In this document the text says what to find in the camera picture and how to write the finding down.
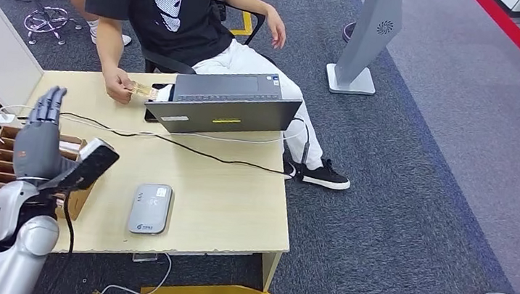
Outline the person's left hand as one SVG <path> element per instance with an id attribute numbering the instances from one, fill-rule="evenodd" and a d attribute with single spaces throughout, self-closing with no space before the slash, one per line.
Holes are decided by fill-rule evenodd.
<path id="1" fill-rule="evenodd" d="M 286 43 L 286 28 L 279 13 L 273 6 L 267 5 L 265 8 L 265 19 L 271 32 L 273 48 L 283 49 Z"/>

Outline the person's right hand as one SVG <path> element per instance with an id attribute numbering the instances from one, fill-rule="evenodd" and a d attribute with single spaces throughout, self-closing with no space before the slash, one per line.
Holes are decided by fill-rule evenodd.
<path id="1" fill-rule="evenodd" d="M 128 74 L 118 67 L 104 68 L 102 73 L 109 97 L 124 105 L 128 104 L 132 97 L 132 80 Z"/>

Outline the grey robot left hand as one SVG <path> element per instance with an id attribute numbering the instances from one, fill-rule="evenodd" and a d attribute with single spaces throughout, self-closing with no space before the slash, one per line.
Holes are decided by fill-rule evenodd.
<path id="1" fill-rule="evenodd" d="M 76 166 L 75 161 L 62 156 L 59 148 L 59 116 L 66 93 L 66 88 L 50 88 L 38 98 L 26 124 L 17 133 L 12 157 L 17 180 L 38 185 Z"/>

